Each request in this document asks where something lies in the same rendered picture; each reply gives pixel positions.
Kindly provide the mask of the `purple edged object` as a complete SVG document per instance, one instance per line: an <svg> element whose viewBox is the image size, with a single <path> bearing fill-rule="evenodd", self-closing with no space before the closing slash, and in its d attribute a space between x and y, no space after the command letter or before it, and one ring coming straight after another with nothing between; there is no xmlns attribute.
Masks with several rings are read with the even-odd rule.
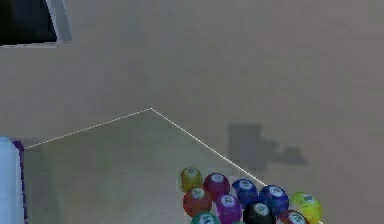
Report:
<svg viewBox="0 0 384 224"><path fill-rule="evenodd" d="M23 207L23 224L29 224L28 222L28 209L26 200L26 187L24 176L24 152L25 148L20 140L13 141L14 146L17 148L20 157L20 179L21 179L21 192L22 192L22 207Z"/></svg>

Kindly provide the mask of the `dark window with white frame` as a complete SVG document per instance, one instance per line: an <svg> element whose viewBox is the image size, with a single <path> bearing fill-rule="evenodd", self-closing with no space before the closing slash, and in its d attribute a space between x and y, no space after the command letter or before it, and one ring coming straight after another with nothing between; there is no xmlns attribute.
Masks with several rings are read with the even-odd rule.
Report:
<svg viewBox="0 0 384 224"><path fill-rule="evenodd" d="M65 1L0 0L0 47L55 47L70 42Z"/></svg>

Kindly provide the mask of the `multicoloured billiard ball triangle set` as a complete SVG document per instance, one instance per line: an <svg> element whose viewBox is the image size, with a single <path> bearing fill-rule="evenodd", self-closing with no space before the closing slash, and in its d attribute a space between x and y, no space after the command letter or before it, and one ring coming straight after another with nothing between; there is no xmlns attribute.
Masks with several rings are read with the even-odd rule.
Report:
<svg viewBox="0 0 384 224"><path fill-rule="evenodd" d="M249 179L204 176L195 167L180 171L178 181L190 224L323 224L321 203L306 192L289 195L277 185L257 188Z"/></svg>

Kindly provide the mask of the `pale blue white cylinder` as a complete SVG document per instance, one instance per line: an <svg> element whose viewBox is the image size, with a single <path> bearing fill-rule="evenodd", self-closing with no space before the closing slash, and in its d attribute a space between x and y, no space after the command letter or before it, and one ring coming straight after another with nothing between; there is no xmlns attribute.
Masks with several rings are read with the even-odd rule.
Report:
<svg viewBox="0 0 384 224"><path fill-rule="evenodd" d="M0 224L23 222L19 154L8 137L0 136Z"/></svg>

